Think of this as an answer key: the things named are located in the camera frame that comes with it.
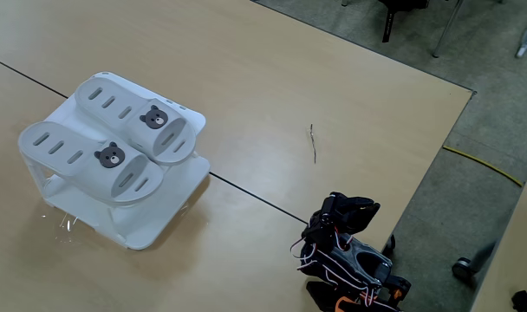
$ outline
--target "black chair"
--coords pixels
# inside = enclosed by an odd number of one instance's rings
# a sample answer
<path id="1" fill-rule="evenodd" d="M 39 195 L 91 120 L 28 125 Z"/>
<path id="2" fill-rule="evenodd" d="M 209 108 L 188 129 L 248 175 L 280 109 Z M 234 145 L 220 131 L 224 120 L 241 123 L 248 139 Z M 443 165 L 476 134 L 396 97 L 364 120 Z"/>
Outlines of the black chair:
<path id="1" fill-rule="evenodd" d="M 394 14 L 399 11 L 409 12 L 413 9 L 425 9 L 429 5 L 429 0 L 379 0 L 387 6 L 387 21 L 383 32 L 383 42 L 388 42 L 393 28 Z"/>

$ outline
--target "wooden table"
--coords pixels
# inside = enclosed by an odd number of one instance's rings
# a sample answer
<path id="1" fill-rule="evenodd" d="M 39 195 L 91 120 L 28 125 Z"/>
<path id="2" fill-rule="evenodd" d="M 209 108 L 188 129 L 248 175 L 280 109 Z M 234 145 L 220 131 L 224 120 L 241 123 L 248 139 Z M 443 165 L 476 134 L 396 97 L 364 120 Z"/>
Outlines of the wooden table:
<path id="1" fill-rule="evenodd" d="M 16 144 L 61 102 L 0 65 L 0 311 L 317 311 L 289 253 L 303 224 L 212 177 L 147 250 L 67 231 Z"/>
<path id="2" fill-rule="evenodd" d="M 527 291 L 527 185 L 479 289 L 473 311 L 515 312 L 511 298 Z"/>
<path id="3" fill-rule="evenodd" d="M 472 94 L 248 0 L 4 0 L 0 61 L 66 95 L 113 71 L 197 110 L 214 173 L 304 220 L 331 191 L 373 198 L 358 238 L 377 249 Z"/>

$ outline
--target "thin wire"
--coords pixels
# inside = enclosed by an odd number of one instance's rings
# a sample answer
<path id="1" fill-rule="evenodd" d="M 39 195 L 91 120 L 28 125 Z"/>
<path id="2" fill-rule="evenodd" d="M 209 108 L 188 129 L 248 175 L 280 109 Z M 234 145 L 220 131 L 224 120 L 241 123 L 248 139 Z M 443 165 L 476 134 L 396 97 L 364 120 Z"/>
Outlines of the thin wire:
<path id="1" fill-rule="evenodd" d="M 366 288 L 366 296 L 364 296 L 364 305 L 365 305 L 366 307 L 369 307 L 369 306 L 368 306 L 368 295 L 369 295 L 369 289 Z"/>
<path id="2" fill-rule="evenodd" d="M 366 303 L 366 307 L 369 307 L 371 305 L 371 303 L 373 302 L 374 300 L 374 289 L 371 289 L 371 296 L 369 297 L 369 303 L 365 302 Z"/>
<path id="3" fill-rule="evenodd" d="M 316 244 L 312 244 L 314 246 L 314 249 L 312 250 L 312 252 L 306 256 L 306 257 L 297 257 L 295 256 L 295 254 L 292 253 L 292 249 L 295 248 L 300 242 L 302 242 L 304 239 L 304 237 L 298 239 L 294 244 L 292 244 L 292 246 L 290 246 L 290 254 L 295 257 L 296 259 L 299 259 L 299 260 L 306 260 L 306 259 L 310 259 L 312 256 L 314 256 L 314 253 L 316 252 L 316 249 L 317 249 L 317 246 Z"/>
<path id="4" fill-rule="evenodd" d="M 329 278 L 329 272 L 327 270 L 325 270 L 325 277 L 327 278 L 328 281 L 334 283 L 335 285 L 339 286 L 339 283 L 333 281 L 332 279 Z"/>
<path id="5" fill-rule="evenodd" d="M 334 273 L 330 268 L 326 267 L 325 264 L 322 264 L 322 266 L 323 266 L 323 268 L 325 268 L 325 270 L 331 272 L 331 274 L 333 274 L 334 276 L 336 276 L 336 277 L 337 277 L 338 279 L 340 279 L 341 281 L 347 283 L 348 285 L 350 285 L 350 286 L 352 286 L 352 287 L 354 287 L 354 288 L 356 288 L 356 289 L 359 289 L 359 290 L 368 289 L 368 287 L 360 288 L 360 287 L 358 287 L 358 286 L 355 286 L 355 285 L 353 285 L 351 282 L 349 282 L 349 281 L 345 280 L 344 278 L 338 276 L 338 275 L 337 275 L 336 273 Z"/>
<path id="6" fill-rule="evenodd" d="M 329 259 L 330 259 L 331 261 L 333 261 L 334 263 L 336 263 L 336 265 L 338 265 L 342 270 L 344 270 L 344 271 L 348 274 L 348 276 L 354 278 L 354 280 L 355 280 L 356 282 L 358 282 L 358 283 L 362 283 L 362 282 L 360 282 L 359 279 L 355 278 L 354 276 L 351 276 L 350 273 L 348 273 L 348 271 L 347 271 L 346 269 L 344 269 L 344 267 L 342 267 L 342 266 L 341 266 L 338 262 L 336 262 L 332 257 L 327 256 L 327 255 L 326 255 L 325 253 L 323 253 L 323 251 L 321 251 L 321 250 L 318 250 L 318 251 L 319 251 L 320 253 L 322 253 L 322 255 L 324 255 L 325 257 L 329 258 Z"/>
<path id="7" fill-rule="evenodd" d="M 316 263 L 316 262 L 317 262 L 316 260 L 312 260 L 312 261 L 310 261 L 309 263 L 306 263 L 306 264 L 303 264 L 303 265 L 297 267 L 296 269 L 297 269 L 297 270 L 299 270 L 299 269 L 304 269 L 305 267 L 310 266 L 312 263 Z"/>
<path id="8" fill-rule="evenodd" d="M 312 139 L 312 148 L 314 148 L 314 164 L 316 163 L 317 152 L 316 143 L 314 142 L 314 124 L 309 125 L 309 137 Z"/>
<path id="9" fill-rule="evenodd" d="M 345 249 L 341 247 L 341 244 L 339 243 L 339 235 L 336 233 L 336 229 L 335 229 L 335 238 L 336 238 L 336 246 L 339 247 L 340 250 L 346 251 Z"/>

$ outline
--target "bear face sticker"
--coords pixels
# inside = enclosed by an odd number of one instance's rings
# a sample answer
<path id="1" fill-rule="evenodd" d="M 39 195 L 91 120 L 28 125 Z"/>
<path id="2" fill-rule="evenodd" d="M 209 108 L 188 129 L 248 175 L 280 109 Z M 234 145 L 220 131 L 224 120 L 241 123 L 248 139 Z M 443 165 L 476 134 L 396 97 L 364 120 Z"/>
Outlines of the bear face sticker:
<path id="1" fill-rule="evenodd" d="M 101 165 L 106 168 L 116 167 L 125 160 L 125 152 L 118 148 L 115 142 L 109 143 L 109 146 L 104 148 L 101 152 L 94 152 L 94 156 L 99 159 Z"/>
<path id="2" fill-rule="evenodd" d="M 159 129 L 167 123 L 167 114 L 159 110 L 157 106 L 152 105 L 148 113 L 140 116 L 140 120 L 152 129 Z"/>

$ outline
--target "small debris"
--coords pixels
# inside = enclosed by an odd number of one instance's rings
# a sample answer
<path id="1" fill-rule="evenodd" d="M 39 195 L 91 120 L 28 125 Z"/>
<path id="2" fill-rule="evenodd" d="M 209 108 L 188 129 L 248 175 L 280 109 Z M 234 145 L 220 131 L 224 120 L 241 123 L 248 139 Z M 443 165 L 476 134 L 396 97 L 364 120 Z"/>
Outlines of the small debris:
<path id="1" fill-rule="evenodd" d="M 312 139 L 312 148 L 314 148 L 314 164 L 316 163 L 316 143 L 314 142 L 314 124 L 309 125 L 309 137 Z"/>

